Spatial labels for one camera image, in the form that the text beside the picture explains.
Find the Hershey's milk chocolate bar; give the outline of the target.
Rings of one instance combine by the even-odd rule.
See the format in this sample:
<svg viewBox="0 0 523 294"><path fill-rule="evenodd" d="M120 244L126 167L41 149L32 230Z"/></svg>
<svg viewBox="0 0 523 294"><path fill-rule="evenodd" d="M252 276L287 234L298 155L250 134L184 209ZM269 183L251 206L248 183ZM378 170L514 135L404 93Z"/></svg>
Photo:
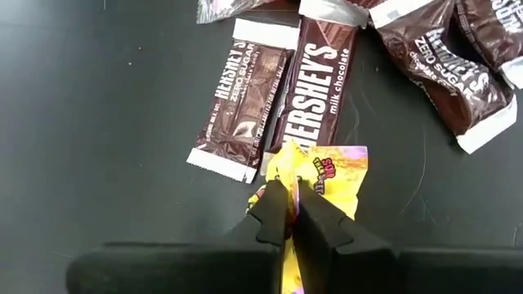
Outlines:
<svg viewBox="0 0 523 294"><path fill-rule="evenodd" d="M280 99L274 135L260 174L289 141L303 149L331 145L351 71L356 33L368 14L349 0L301 0L297 49Z"/></svg>

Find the yellow Sour Patch candy bag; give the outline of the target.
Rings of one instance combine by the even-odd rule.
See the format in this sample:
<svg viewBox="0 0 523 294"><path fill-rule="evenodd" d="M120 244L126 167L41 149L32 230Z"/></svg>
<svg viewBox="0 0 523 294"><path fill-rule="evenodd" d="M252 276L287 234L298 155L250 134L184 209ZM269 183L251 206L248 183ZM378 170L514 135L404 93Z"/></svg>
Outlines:
<svg viewBox="0 0 523 294"><path fill-rule="evenodd" d="M247 210L265 193L270 180L278 180L286 188L288 210L281 259L276 263L276 294L306 294L293 241L293 226L299 213L299 182L306 181L317 194L353 220L358 206L357 194L367 170L368 150L364 146L303 149L291 141L269 161L266 183L248 200Z"/></svg>

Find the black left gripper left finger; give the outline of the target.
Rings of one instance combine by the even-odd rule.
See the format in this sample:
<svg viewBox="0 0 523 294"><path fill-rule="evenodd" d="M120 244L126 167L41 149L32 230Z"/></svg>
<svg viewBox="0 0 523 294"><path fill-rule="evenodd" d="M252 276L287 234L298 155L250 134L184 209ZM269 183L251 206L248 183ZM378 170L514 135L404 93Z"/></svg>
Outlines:
<svg viewBox="0 0 523 294"><path fill-rule="evenodd" d="M287 218L287 190L278 180L270 180L265 193L250 208L244 218L222 238L230 246L282 247Z"/></svg>

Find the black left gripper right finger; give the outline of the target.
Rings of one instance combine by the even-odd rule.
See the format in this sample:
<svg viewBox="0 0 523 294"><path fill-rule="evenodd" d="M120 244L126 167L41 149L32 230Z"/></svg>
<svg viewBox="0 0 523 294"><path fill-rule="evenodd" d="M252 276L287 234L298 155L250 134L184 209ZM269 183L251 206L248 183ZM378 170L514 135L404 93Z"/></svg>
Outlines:
<svg viewBox="0 0 523 294"><path fill-rule="evenodd" d="M298 184L293 241L306 294L397 294L396 255L389 242Z"/></svg>

